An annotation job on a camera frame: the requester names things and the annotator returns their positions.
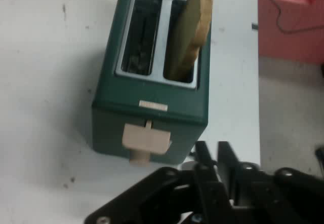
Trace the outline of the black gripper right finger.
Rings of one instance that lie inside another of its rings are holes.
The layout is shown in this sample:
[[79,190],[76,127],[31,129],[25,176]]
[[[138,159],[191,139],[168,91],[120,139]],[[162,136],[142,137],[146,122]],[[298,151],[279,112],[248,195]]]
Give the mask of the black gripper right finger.
[[218,174],[227,195],[254,223],[323,223],[323,180],[293,168],[267,174],[218,143]]

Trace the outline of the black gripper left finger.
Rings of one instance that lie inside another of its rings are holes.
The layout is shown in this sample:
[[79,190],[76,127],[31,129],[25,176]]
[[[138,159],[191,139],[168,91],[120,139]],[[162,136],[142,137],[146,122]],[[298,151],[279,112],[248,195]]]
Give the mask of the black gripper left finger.
[[162,167],[90,214],[85,223],[234,223],[223,183],[217,178],[207,145],[195,144],[191,170]]

